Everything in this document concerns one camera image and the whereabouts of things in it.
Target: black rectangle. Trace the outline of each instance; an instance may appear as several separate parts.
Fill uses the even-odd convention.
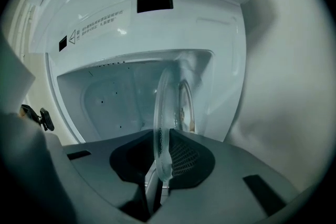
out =
[[[67,36],[65,36],[60,42],[59,42],[59,51],[63,50],[67,46]]]
[[[88,156],[88,155],[91,155],[91,153],[88,152],[88,151],[79,151],[79,152],[74,152],[74,153],[67,154],[69,160],[82,158],[82,157],[85,157],[85,156]]]
[[[273,215],[286,206],[285,202],[258,175],[243,178],[259,204],[268,216]]]
[[[138,0],[138,13],[172,8],[173,0]]]

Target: white wall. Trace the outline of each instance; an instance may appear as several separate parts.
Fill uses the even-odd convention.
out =
[[[251,0],[244,90],[226,142],[285,175],[299,190],[334,151],[334,26],[322,0]]]

